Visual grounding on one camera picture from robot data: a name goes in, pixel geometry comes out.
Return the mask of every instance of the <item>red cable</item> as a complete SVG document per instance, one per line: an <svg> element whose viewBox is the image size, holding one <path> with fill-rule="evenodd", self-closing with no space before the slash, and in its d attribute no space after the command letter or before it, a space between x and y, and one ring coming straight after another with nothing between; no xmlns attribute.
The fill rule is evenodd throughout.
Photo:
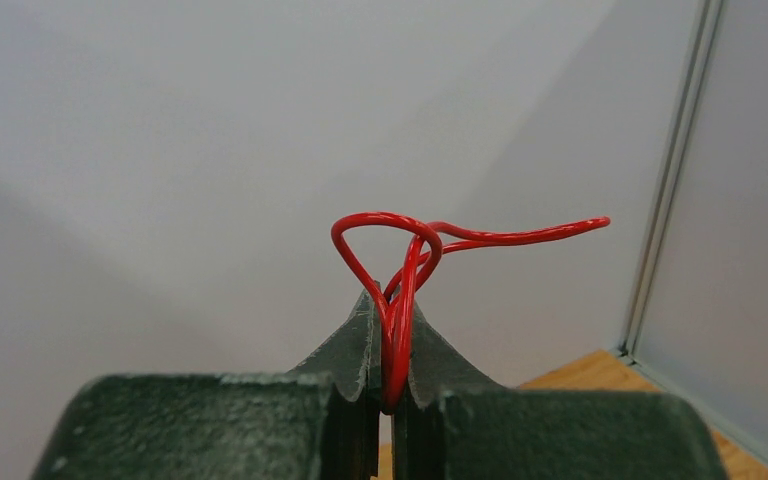
<svg viewBox="0 0 768 480"><path fill-rule="evenodd" d="M413 218L389 212L365 212L343 217L331 228L331 239L346 264L372 296L381 319L382 407L393 413L402 396L408 377L411 353L413 304L416 291L422 287L440 263L444 253L481 247L502 247L551 242L602 228L611 223L608 217L593 218L532 232L493 233L467 230L445 222L422 223ZM402 269L393 276L384 292L369 276L343 238L346 230L368 225L382 225L407 230L414 234ZM443 245L438 233L461 241ZM423 244L430 247L420 254Z"/></svg>

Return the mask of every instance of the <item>red cord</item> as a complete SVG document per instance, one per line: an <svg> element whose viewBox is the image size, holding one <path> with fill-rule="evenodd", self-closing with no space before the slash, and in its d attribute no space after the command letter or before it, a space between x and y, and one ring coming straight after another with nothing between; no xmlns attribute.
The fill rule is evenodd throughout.
<svg viewBox="0 0 768 480"><path fill-rule="evenodd" d="M608 217L593 218L532 232L492 233L466 230L445 222L422 223L413 218L389 212L365 212L343 217L331 228L331 239L346 264L372 296L381 319L382 407L393 413L402 396L408 377L411 353L413 304L416 291L422 287L440 263L444 253L481 247L502 247L551 242L602 228L611 223ZM346 230L368 225L382 225L407 230L414 234L405 255L405 263L387 284L384 292L375 283L343 238ZM438 233L461 241L443 245ZM430 247L420 254L423 244Z"/></svg>

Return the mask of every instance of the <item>vertical metal strip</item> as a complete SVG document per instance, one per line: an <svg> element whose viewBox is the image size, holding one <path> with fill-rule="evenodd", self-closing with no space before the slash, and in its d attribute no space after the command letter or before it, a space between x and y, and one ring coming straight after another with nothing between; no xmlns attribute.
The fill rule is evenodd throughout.
<svg viewBox="0 0 768 480"><path fill-rule="evenodd" d="M699 5L695 36L688 51L685 81L677 101L666 148L661 181L649 221L643 257L638 270L625 336L620 344L623 354L634 356L642 332L646 303L658 264L661 244L669 220L678 184L681 164L691 135L696 107L705 80L711 48L725 0L703 0Z"/></svg>

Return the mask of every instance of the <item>wooden surface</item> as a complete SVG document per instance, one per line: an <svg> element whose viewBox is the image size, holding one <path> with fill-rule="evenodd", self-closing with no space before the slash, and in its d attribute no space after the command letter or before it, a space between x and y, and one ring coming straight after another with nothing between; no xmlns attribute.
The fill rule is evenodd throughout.
<svg viewBox="0 0 768 480"><path fill-rule="evenodd" d="M591 353L536 378L520 388L657 391L654 385L605 351ZM760 462L718 432L715 431L713 434L717 448L732 479L768 479L768 469ZM379 449L378 478L382 480L393 478L391 464L391 446L384 445Z"/></svg>

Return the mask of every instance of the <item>white partition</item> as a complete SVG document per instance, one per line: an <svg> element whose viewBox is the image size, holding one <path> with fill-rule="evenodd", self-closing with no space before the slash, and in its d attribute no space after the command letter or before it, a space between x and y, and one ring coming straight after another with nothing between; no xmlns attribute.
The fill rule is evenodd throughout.
<svg viewBox="0 0 768 480"><path fill-rule="evenodd" d="M727 3L634 354L768 460L768 2Z"/></svg>
<svg viewBox="0 0 768 480"><path fill-rule="evenodd" d="M0 0L0 479L111 371L280 371L368 209L552 245L447 258L429 320L514 384L617 344L695 0ZM378 278L406 238L350 236Z"/></svg>

